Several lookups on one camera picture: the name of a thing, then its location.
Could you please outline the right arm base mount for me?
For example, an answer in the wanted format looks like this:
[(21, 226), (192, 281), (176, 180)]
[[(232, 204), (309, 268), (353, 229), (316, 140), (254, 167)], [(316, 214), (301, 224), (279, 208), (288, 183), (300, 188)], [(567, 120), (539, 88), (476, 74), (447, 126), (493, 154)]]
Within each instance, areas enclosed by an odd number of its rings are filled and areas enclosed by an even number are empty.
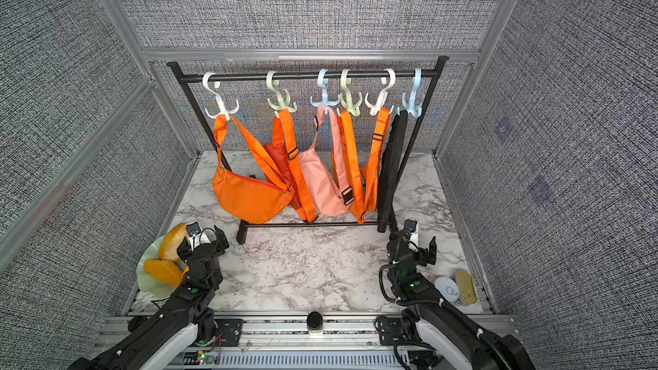
[(454, 369), (451, 363), (421, 341), (409, 313), (378, 315), (374, 321), (380, 344), (391, 347), (404, 369)]

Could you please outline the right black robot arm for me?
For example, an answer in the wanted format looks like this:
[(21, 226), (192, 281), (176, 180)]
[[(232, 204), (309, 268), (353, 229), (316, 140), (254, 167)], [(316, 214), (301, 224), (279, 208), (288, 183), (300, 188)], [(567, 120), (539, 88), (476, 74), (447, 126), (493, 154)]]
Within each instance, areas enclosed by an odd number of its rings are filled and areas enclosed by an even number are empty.
[(436, 261), (436, 241), (427, 249), (411, 241), (408, 229), (390, 234), (387, 264), (380, 267), (382, 296), (402, 310), (404, 338), (392, 347), (414, 346), (432, 350), (455, 369), (533, 369), (523, 344), (476, 323), (418, 271)]

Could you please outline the pink sling bag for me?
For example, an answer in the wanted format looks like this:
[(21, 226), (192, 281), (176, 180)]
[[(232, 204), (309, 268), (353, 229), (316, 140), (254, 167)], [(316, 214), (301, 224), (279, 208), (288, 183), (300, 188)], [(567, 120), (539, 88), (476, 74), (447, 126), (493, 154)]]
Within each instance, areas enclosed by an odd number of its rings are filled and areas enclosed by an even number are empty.
[[(325, 116), (329, 117), (332, 135), (332, 169), (325, 167), (315, 148), (320, 135), (320, 126)], [(317, 107), (314, 117), (315, 138), (311, 147), (299, 155), (303, 176), (310, 191), (316, 210), (327, 216), (339, 216), (350, 210), (355, 194), (345, 168), (342, 138), (335, 112), (326, 104)]]

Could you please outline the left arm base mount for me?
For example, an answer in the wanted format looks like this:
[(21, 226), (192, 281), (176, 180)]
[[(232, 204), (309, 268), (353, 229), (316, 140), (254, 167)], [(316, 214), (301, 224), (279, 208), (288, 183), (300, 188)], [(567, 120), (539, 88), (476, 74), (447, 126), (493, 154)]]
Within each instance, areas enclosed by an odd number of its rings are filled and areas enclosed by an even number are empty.
[(242, 319), (205, 316), (166, 339), (140, 369), (164, 369), (172, 361), (180, 361), (183, 366), (218, 364), (222, 348), (238, 347), (243, 325)]

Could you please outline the black sling bag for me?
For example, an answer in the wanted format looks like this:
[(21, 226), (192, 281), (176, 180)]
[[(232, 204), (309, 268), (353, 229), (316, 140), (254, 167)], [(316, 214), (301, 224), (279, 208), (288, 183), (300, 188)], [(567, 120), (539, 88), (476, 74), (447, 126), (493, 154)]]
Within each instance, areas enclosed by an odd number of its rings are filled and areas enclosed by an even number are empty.
[(387, 145), (382, 156), (377, 204), (377, 231), (380, 233), (386, 232), (391, 217), (407, 123), (407, 111), (401, 111), (393, 118)]

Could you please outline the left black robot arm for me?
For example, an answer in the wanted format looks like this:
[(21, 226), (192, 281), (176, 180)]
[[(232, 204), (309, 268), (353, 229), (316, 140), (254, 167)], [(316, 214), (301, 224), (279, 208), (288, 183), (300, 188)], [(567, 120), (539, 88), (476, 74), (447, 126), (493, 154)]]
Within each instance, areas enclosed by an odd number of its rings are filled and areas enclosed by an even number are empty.
[(224, 277), (219, 265), (229, 242), (218, 226), (188, 224), (190, 235), (176, 250), (190, 269), (166, 303), (118, 344), (94, 359), (79, 358), (71, 369), (163, 369), (191, 344), (216, 334), (214, 299)]

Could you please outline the orange sling bag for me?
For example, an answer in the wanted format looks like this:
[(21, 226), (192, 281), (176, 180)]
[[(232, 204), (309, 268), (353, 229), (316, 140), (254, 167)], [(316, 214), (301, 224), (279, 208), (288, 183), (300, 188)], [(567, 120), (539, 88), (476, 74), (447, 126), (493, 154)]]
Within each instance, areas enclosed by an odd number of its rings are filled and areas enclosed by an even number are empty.
[(240, 130), (267, 181), (241, 176), (218, 166), (212, 188), (226, 212), (251, 224), (265, 224), (291, 203), (296, 190), (279, 171), (263, 145), (238, 120), (233, 123)]
[(366, 211), (363, 181), (351, 114), (349, 111), (344, 111), (336, 115), (332, 109), (327, 113), (332, 125), (332, 164), (334, 177), (338, 183), (339, 198), (344, 207), (356, 217), (357, 222), (364, 224)]
[(365, 181), (364, 208), (367, 212), (375, 212), (377, 209), (382, 147), (387, 137), (390, 115), (391, 112), (387, 108), (378, 112), (368, 162), (362, 169)]

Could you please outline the red-orange sling bag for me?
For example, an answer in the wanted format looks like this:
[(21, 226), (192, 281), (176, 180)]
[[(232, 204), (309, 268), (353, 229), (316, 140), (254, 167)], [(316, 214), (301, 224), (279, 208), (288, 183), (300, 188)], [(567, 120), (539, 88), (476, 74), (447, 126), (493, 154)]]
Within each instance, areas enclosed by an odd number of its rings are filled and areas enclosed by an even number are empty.
[(279, 111), (273, 119), (272, 140), (264, 148), (284, 179), (294, 188), (295, 196), (291, 200), (291, 206), (305, 223), (315, 222), (318, 214), (303, 176), (301, 153), (296, 143), (293, 120), (289, 111)]

